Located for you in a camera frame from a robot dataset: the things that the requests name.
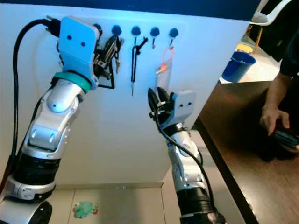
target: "yellow object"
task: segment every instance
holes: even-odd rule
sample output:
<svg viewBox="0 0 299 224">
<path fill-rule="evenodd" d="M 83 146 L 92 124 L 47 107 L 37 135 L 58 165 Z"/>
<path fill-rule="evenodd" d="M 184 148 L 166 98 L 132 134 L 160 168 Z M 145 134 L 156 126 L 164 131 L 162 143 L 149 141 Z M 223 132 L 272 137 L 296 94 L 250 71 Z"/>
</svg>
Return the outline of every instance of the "yellow object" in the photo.
<svg viewBox="0 0 299 224">
<path fill-rule="evenodd" d="M 238 46 L 237 46 L 237 51 L 242 51 L 242 52 L 250 54 L 250 53 L 253 52 L 253 49 L 252 49 L 252 47 L 250 47 L 248 45 L 239 43 Z"/>
</svg>

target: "chair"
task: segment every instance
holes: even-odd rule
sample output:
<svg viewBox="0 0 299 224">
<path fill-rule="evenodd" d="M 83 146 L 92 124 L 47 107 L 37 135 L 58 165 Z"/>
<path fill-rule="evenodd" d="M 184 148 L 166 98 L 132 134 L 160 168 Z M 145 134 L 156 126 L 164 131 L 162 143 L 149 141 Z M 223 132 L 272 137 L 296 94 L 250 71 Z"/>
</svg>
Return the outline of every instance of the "chair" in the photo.
<svg viewBox="0 0 299 224">
<path fill-rule="evenodd" d="M 282 0 L 268 15 L 265 15 L 263 13 L 257 12 L 253 15 L 253 18 L 250 22 L 250 27 L 252 25 L 258 25 L 260 26 L 260 30 L 257 35 L 256 39 L 256 46 L 253 50 L 253 53 L 256 53 L 258 44 L 260 43 L 263 27 L 270 25 L 274 22 L 280 11 L 292 0 Z"/>
</svg>

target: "tiled floor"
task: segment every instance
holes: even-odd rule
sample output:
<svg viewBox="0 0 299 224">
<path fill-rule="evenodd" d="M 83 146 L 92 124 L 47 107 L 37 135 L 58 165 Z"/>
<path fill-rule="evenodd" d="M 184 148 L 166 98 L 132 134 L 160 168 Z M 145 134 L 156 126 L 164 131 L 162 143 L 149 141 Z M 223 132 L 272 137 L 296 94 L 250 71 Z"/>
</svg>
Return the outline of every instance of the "tiled floor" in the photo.
<svg viewBox="0 0 299 224">
<path fill-rule="evenodd" d="M 255 43 L 250 39 L 246 38 L 243 42 L 246 45 L 254 48 Z M 252 56 L 256 59 L 256 63 L 251 66 L 247 73 L 240 80 L 243 82 L 253 82 L 253 81 L 271 81 L 273 80 L 279 72 L 280 62 L 277 62 L 273 57 L 269 56 L 263 49 L 258 48 L 255 54 Z M 222 83 L 228 83 L 223 78 L 220 78 Z"/>
<path fill-rule="evenodd" d="M 197 131 L 192 139 L 204 157 L 204 166 L 214 190 L 215 204 L 230 224 L 244 224 L 214 161 Z M 80 201 L 97 203 L 99 213 L 83 219 L 72 208 Z M 180 212 L 171 177 L 166 174 L 161 188 L 110 188 L 56 190 L 49 198 L 53 206 L 50 224 L 179 224 Z"/>
</svg>

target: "black shirt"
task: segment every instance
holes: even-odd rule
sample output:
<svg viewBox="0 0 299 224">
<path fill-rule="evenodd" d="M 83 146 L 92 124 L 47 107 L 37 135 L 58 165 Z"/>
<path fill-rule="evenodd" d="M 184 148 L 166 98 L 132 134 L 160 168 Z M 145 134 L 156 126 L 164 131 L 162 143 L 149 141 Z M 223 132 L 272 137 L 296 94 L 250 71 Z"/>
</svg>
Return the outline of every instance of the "black shirt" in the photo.
<svg viewBox="0 0 299 224">
<path fill-rule="evenodd" d="M 280 72 L 291 77 L 299 77 L 299 30 L 292 38 L 280 65 Z"/>
</svg>

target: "blue bucket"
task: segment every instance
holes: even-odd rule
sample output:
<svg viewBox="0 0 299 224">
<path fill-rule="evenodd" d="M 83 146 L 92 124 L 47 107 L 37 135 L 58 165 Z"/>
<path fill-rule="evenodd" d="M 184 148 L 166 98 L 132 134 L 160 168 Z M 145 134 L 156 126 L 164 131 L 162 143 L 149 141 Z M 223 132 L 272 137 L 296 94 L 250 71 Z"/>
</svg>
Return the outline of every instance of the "blue bucket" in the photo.
<svg viewBox="0 0 299 224">
<path fill-rule="evenodd" d="M 226 66 L 222 77 L 229 82 L 237 83 L 255 62 L 253 56 L 236 51 Z"/>
</svg>

